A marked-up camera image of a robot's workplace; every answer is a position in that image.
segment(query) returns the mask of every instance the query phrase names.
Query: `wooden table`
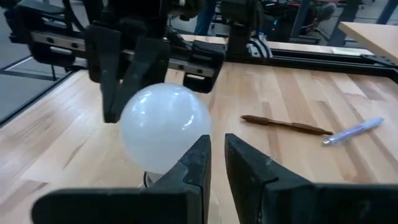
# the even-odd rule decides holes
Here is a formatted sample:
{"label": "wooden table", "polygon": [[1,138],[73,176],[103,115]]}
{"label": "wooden table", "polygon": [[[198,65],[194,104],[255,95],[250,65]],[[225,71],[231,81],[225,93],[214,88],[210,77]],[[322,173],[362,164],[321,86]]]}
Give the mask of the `wooden table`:
{"label": "wooden table", "polygon": [[339,28],[371,52],[398,64],[398,26],[341,22]]}
{"label": "wooden table", "polygon": [[[331,52],[329,47],[270,45]],[[181,77],[169,70],[167,81],[180,83]],[[225,133],[235,133],[312,181],[398,183],[398,86],[388,78],[225,63],[215,89],[199,96],[213,117],[212,208],[219,210],[222,223],[238,223],[226,175]],[[142,182],[141,168],[121,146],[119,125],[104,124],[101,113],[99,86],[80,71],[0,130],[0,223],[29,223],[34,200],[54,189]],[[386,120],[344,145],[321,147],[321,136],[244,123],[242,114],[335,132],[376,116]],[[214,217],[209,223],[217,223]]]}

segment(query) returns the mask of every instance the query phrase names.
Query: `translucent ball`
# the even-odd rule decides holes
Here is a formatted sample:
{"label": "translucent ball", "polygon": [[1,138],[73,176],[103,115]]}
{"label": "translucent ball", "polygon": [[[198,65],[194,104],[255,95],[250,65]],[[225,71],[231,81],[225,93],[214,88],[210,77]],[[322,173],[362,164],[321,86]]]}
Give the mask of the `translucent ball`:
{"label": "translucent ball", "polygon": [[165,174],[201,135],[211,133],[211,116],[190,89],[160,83],[128,101],[120,129],[131,159],[148,172]]}

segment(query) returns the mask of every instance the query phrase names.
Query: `brown pen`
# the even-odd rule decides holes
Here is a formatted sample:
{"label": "brown pen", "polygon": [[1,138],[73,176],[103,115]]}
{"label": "brown pen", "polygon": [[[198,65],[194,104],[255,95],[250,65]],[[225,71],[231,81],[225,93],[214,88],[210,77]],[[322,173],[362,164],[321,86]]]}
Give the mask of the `brown pen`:
{"label": "brown pen", "polygon": [[258,117],[258,116],[253,116],[253,115],[242,115],[241,118],[249,123],[253,124],[261,124],[261,125],[279,125],[279,126],[285,126],[287,128],[290,128],[294,131],[299,131],[301,133],[307,133],[307,134],[314,134],[314,135],[333,135],[333,132],[331,131],[326,131],[322,128],[317,128],[311,125],[307,124],[300,124],[300,123],[288,123],[284,121],[276,121],[273,119],[269,118],[264,118],[264,117]]}

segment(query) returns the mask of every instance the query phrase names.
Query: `floor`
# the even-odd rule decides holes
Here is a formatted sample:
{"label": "floor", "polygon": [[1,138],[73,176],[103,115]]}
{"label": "floor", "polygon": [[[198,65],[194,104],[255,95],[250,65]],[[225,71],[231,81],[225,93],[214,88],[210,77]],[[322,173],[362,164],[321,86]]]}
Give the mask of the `floor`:
{"label": "floor", "polygon": [[[366,1],[364,9],[360,9],[356,15],[355,22],[375,23],[379,17],[386,1],[371,0]],[[61,0],[50,0],[51,4],[61,6]],[[85,10],[80,1],[71,0],[72,8],[83,25],[87,24]],[[321,24],[320,28],[330,35],[340,15],[342,8],[338,8],[335,15]],[[180,21],[178,18],[172,19],[171,25],[178,30],[186,33],[192,33],[196,19],[188,22]],[[388,24],[398,23],[398,10],[391,17]],[[29,58],[29,51],[26,45],[12,44],[8,39],[10,29],[3,16],[0,16],[0,126],[15,110],[18,110],[23,104],[28,102],[33,96],[49,87],[52,83],[52,71],[50,65],[37,63]],[[209,30],[210,35],[225,34],[227,29],[221,25],[215,25],[215,28]],[[347,47],[360,47],[356,43],[348,43]],[[66,75],[63,68],[55,67],[55,73],[58,78]]]}

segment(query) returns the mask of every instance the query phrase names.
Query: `blue pen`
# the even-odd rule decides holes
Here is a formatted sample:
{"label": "blue pen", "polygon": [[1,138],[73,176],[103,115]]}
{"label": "blue pen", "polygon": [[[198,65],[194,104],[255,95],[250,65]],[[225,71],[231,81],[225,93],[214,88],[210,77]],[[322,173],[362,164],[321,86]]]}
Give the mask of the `blue pen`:
{"label": "blue pen", "polygon": [[322,144],[324,146],[330,146],[336,144],[338,142],[344,141],[348,138],[356,134],[360,134],[366,130],[379,126],[384,121],[384,118],[373,118],[368,121],[363,122],[357,126],[344,130],[338,134],[332,135],[325,140],[323,140]]}

